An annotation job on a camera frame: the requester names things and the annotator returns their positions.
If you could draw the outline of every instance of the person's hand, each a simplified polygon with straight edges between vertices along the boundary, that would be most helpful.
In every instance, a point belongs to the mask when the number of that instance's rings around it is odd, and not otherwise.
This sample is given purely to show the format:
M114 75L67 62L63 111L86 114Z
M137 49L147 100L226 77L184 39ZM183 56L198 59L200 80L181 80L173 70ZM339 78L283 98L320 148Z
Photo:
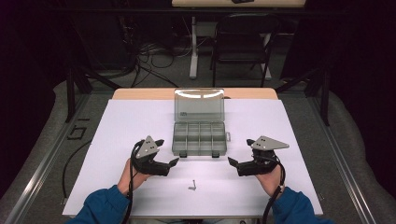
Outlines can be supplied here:
M122 172L119 184L117 188L123 195L127 195L129 192L129 182L131 181L131 159L125 163L124 170ZM140 185L143 184L151 175L143 175L141 173L137 173L136 169L133 168L133 176L134 176L134 190L139 188Z
M274 195L275 190L279 186L280 173L281 173L280 166L277 165L276 168L271 173L265 175L256 175L257 179L262 184L262 188L270 197Z

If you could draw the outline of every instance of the white paper sheet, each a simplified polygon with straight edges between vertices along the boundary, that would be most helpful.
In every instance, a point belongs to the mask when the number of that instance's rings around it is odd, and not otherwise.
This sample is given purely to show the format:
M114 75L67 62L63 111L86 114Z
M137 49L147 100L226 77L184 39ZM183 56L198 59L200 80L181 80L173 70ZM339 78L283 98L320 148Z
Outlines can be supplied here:
M75 216L85 198L117 184L134 144L151 135L163 139L155 161L172 153L174 101L110 100L63 214ZM133 217L259 217L269 197L254 176L238 176L227 160L251 161L247 139L261 135L287 143L276 155L286 169L286 185L302 191L322 214L303 157L281 101L225 101L225 128L231 134L226 156L180 159L168 176L153 176L134 191Z

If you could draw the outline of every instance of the chair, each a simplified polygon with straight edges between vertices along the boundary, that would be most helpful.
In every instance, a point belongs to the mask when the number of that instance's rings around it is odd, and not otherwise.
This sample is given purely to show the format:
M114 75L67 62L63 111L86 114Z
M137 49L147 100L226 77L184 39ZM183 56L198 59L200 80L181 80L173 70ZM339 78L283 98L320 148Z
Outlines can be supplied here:
M222 18L217 26L210 68L213 70L212 86L216 87L216 63L265 63L262 84L271 54L274 37L280 30L280 20L275 15L248 13L232 14ZM270 35L264 43L263 34Z

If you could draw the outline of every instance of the desk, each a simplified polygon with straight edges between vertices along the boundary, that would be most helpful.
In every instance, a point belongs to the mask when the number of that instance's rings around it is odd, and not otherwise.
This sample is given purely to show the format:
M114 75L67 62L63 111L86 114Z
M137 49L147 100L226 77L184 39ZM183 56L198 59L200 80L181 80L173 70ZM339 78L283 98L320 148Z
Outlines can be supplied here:
M286 184L322 210L290 122L271 89L224 89L226 132L231 134L224 157L181 158L167 177L153 176L134 192L134 218L260 217L269 197L254 176L238 176L227 160L251 161L246 139L261 134L290 145L276 155L287 171ZM63 215L75 216L84 199L97 189L117 183L135 142L147 135L164 139L156 161L172 153L174 89L120 89L106 111L82 165ZM196 190L189 187L195 180Z
M173 7L298 7L302 8L305 5L305 0L255 0L254 2L234 4L232 0L173 0ZM195 17L192 17L191 23L191 67L190 67L190 78L197 78L197 66L198 66L198 50L197 50L197 21ZM269 41L269 36L265 37L265 42ZM270 69L267 69L265 74L266 80L271 80Z

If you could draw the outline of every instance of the blue sleeve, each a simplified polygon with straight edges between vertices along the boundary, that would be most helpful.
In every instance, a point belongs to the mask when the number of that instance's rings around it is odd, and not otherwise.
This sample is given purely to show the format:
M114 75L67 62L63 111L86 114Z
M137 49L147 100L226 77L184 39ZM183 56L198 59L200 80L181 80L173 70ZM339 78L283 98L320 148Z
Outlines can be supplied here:
M76 217L66 223L121 223L129 200L116 185L90 194Z
M272 208L276 224L333 224L329 219L316 217L311 201L301 192L290 188L285 188Z

